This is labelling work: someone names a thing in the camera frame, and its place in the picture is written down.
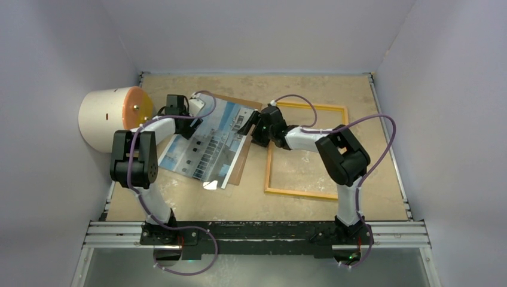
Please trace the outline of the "yellow picture frame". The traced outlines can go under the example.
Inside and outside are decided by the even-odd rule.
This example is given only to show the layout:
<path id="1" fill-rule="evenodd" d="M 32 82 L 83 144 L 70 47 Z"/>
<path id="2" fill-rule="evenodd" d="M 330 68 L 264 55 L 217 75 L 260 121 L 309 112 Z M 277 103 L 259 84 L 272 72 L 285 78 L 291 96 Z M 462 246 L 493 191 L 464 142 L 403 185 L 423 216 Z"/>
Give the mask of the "yellow picture frame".
<path id="1" fill-rule="evenodd" d="M 339 112 L 341 114 L 341 123 L 342 124 L 349 124 L 348 109 L 345 106 L 317 104 L 317 105 L 315 105 L 315 109 L 317 111 Z M 327 193 L 322 193 L 322 192 L 296 191 L 296 190 L 272 188 L 270 186 L 270 180 L 271 180 L 271 168 L 272 168 L 272 162 L 273 162 L 273 148 L 274 148 L 274 143 L 270 142 L 269 145 L 267 146 L 267 162 L 266 162 L 266 171 L 265 171 L 265 177 L 264 177 L 264 192 L 266 194 L 304 197 L 304 198 L 308 198 L 308 199 L 318 199 L 318 200 L 333 200 L 333 201 L 338 200 L 337 192 L 335 192 L 334 194 L 327 194 Z"/>

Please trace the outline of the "building photo print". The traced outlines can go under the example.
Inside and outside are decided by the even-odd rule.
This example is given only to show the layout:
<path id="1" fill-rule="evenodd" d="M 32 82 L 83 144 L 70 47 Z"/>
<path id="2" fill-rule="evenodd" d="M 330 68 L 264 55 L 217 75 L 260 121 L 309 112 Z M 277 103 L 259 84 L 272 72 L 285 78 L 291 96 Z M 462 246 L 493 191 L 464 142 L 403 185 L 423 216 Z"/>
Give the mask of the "building photo print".
<path id="1" fill-rule="evenodd" d="M 203 118 L 194 134 L 185 139 L 175 135 L 159 156 L 159 167 L 203 182 L 205 189 L 226 188 L 241 181 L 251 137 L 238 134 L 259 102 L 199 94 L 204 108 L 198 114 L 212 113 Z"/>

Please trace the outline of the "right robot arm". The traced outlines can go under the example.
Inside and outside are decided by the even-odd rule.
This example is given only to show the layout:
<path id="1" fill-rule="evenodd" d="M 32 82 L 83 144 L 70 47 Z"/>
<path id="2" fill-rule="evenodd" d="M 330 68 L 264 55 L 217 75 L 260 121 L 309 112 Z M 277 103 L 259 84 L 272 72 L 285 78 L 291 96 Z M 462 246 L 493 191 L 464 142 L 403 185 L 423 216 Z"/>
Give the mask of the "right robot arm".
<path id="1" fill-rule="evenodd" d="M 371 162 L 369 154 L 345 125 L 335 129 L 311 129 L 288 125 L 281 110 L 269 105 L 254 111 L 241 126 L 240 135 L 251 135 L 252 142 L 270 143 L 285 150 L 316 152 L 329 177 L 337 185 L 338 209 L 335 217 L 337 239 L 350 243 L 364 227 L 361 211 L 361 182 Z"/>

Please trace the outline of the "brown cardboard backing board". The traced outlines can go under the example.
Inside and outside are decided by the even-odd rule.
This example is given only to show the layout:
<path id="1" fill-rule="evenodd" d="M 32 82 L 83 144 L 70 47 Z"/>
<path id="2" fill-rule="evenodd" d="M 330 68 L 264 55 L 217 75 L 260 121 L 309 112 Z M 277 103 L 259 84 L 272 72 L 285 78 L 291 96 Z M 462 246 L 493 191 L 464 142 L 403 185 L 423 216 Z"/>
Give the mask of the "brown cardboard backing board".
<path id="1" fill-rule="evenodd" d="M 204 175 L 201 180 L 218 180 L 238 185 L 251 145 L 250 136 L 238 135 L 254 110 L 262 104 L 251 100 L 216 95 L 216 108 L 204 121 L 206 149 L 203 153 Z"/>

